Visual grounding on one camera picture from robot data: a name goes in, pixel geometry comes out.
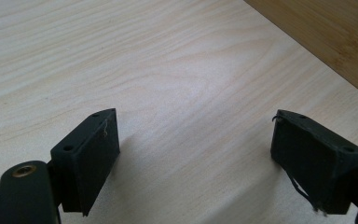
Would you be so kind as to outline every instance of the wood grain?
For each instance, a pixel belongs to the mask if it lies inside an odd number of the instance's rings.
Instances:
[[[122,153],[63,223],[354,221],[313,213],[269,147],[279,108],[358,145],[358,90],[243,1],[0,1],[0,175],[109,107]]]
[[[245,1],[358,88],[358,1]]]

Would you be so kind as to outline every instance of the wooden board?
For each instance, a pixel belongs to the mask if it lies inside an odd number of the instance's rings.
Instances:
[[[245,1],[358,88],[358,1]]]
[[[358,145],[358,90],[243,1],[0,1],[0,175],[109,107],[122,153],[65,224],[353,223],[269,147],[280,108]]]

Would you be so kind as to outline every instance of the wooden surface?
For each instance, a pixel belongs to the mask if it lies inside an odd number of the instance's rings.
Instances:
[[[358,1],[245,1],[358,88]]]
[[[63,223],[354,221],[313,213],[269,147],[279,108],[358,145],[358,90],[243,1],[0,1],[0,175],[109,107],[122,153]]]

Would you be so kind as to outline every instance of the mounting hole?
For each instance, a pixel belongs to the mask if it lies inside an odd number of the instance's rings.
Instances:
[[[354,152],[354,149],[351,147],[343,147],[342,149],[344,149],[347,152]]]
[[[24,177],[30,175],[36,170],[34,165],[24,165],[13,172],[14,177]]]
[[[63,147],[63,150],[64,150],[64,151],[70,151],[70,150],[72,150],[72,149],[74,149],[73,146],[65,146],[65,147]]]

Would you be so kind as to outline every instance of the black plastic bracket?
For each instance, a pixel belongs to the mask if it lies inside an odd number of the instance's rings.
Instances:
[[[313,208],[346,214],[358,206],[358,146],[294,112],[278,110],[273,120],[272,159]]]
[[[90,115],[51,150],[0,181],[0,223],[61,223],[57,207],[87,216],[120,153],[115,109]]]

